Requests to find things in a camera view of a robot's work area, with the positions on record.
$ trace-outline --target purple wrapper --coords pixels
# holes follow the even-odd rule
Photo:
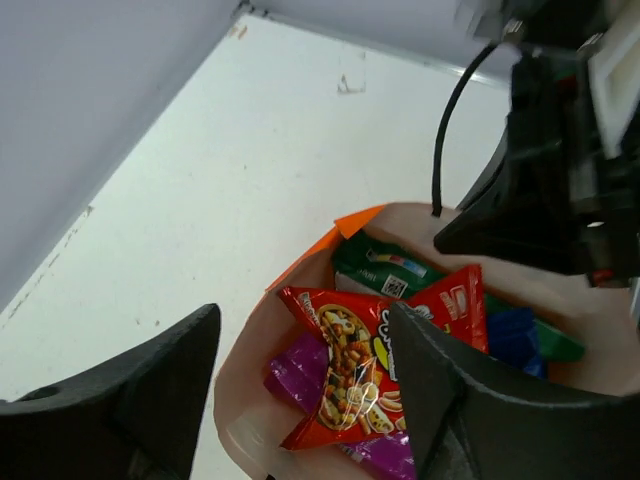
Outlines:
[[[264,384],[275,396],[291,398],[306,413],[311,413],[322,397],[328,366],[327,346],[310,333],[303,333],[289,350],[271,360],[271,374]],[[416,478],[405,433],[343,444],[341,448],[379,480]]]

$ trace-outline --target table surface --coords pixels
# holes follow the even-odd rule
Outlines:
[[[223,312],[216,371],[270,282],[334,218],[429,201],[457,77],[252,17],[203,63],[0,314],[0,398],[14,400]],[[489,160],[508,92],[472,83],[451,121],[443,198]],[[192,478],[242,479],[207,402]]]

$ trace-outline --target wire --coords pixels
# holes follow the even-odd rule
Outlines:
[[[494,44],[487,45],[482,49],[478,56],[473,59],[460,77],[460,80],[458,80],[456,87],[451,93],[451,97],[449,97],[447,106],[442,113],[440,126],[438,127],[438,134],[436,135],[435,151],[433,153],[433,178],[431,180],[431,203],[433,205],[433,212],[431,214],[434,217],[439,217],[442,213],[442,150],[444,149],[444,138],[447,135],[449,120],[451,120],[451,115],[453,114],[453,110],[456,108],[464,87],[467,86],[467,83],[469,83],[469,80],[475,71],[482,62],[484,62],[487,57],[493,53],[496,47],[497,45]]]

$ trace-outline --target red wrapper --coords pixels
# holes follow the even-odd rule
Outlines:
[[[487,353],[480,266],[449,275],[407,300],[425,320]],[[373,295],[285,287],[280,298],[329,346],[323,396],[284,440],[289,450],[353,443],[406,429],[388,334],[393,300]]]

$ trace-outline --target paper bag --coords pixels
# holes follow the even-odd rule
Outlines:
[[[455,215],[445,210],[436,219],[430,205],[397,203],[339,219],[269,287],[215,384],[214,417],[222,445],[251,478],[264,480],[267,474],[277,480],[369,478],[334,447],[295,453],[280,449],[280,442],[302,415],[263,386],[265,365],[286,347],[292,332],[299,331],[274,292],[285,285],[332,288],[331,254],[343,238],[360,228],[448,271],[480,263],[487,291],[514,305],[531,306],[580,339],[587,348],[583,360],[551,365],[550,381],[617,396],[640,390],[640,343],[629,316],[628,291],[591,289],[583,277],[563,277],[490,258],[441,255],[433,247],[433,238]]]

